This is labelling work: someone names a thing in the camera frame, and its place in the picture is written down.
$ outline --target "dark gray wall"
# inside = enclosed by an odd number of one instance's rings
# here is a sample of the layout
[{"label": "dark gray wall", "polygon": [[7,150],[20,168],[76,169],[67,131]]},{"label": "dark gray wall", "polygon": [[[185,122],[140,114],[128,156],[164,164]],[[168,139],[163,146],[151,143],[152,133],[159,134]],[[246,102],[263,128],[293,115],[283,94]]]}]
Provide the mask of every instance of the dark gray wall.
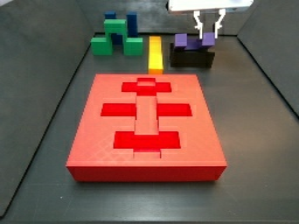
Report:
[{"label": "dark gray wall", "polygon": [[75,0],[15,0],[0,7],[0,216],[92,36]]},{"label": "dark gray wall", "polygon": [[[166,10],[167,0],[78,0],[88,21],[92,23],[95,32],[103,32],[104,12],[116,11],[118,18],[126,18],[128,11],[138,11],[138,23],[140,32],[197,33],[193,15],[170,15]],[[258,6],[261,0],[255,0],[247,12],[230,13],[225,19],[225,28],[219,34],[238,35],[239,29],[246,23],[249,16]],[[203,15],[205,30],[211,30],[218,20],[217,15]]]},{"label": "dark gray wall", "polygon": [[298,8],[298,0],[261,1],[238,37],[299,115]]}]

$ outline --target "stacked blocks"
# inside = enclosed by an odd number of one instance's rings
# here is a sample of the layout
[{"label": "stacked blocks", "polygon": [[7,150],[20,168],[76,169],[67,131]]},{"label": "stacked blocks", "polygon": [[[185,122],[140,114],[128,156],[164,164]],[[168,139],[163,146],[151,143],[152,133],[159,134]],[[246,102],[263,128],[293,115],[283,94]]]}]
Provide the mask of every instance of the stacked blocks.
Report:
[{"label": "stacked blocks", "polygon": [[227,161],[197,75],[96,75],[67,167],[78,181],[219,179]]},{"label": "stacked blocks", "polygon": [[150,37],[148,73],[164,73],[162,37]]},{"label": "stacked blocks", "polygon": [[215,46],[215,33],[203,33],[203,38],[189,38],[187,34],[175,34],[170,47],[171,67],[211,67],[215,52],[209,49]]},{"label": "stacked blocks", "polygon": [[[118,14],[115,11],[106,12],[106,19],[118,19]],[[123,35],[119,33],[111,34],[112,45],[122,46],[123,45]]]},{"label": "stacked blocks", "polygon": [[91,40],[94,55],[112,55],[114,45],[122,44],[124,45],[124,55],[143,55],[144,40],[136,37],[136,13],[130,12],[127,17],[128,21],[116,19],[116,13],[114,11],[106,12],[106,37]]}]

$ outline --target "yellow block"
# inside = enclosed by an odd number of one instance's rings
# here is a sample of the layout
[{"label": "yellow block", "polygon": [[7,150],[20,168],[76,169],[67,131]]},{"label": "yellow block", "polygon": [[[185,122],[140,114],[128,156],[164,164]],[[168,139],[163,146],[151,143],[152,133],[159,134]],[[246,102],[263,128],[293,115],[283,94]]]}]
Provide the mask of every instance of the yellow block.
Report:
[{"label": "yellow block", "polygon": [[148,73],[164,73],[162,37],[150,37]]}]

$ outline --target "red base plate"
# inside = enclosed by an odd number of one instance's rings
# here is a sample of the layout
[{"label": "red base plate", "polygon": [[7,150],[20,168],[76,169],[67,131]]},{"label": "red base plate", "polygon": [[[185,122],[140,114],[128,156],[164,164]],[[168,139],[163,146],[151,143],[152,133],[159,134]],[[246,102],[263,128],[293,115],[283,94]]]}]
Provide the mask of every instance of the red base plate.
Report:
[{"label": "red base plate", "polygon": [[67,167],[78,181],[213,181],[227,167],[197,75],[98,74]]}]

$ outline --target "black block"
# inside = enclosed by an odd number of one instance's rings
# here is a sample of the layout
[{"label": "black block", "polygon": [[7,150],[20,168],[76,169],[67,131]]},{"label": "black block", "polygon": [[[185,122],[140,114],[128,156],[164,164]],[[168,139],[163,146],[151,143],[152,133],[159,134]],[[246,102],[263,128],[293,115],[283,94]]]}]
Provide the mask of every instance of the black block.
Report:
[{"label": "black block", "polygon": [[209,51],[175,51],[174,43],[170,44],[171,67],[211,68],[215,52]]}]

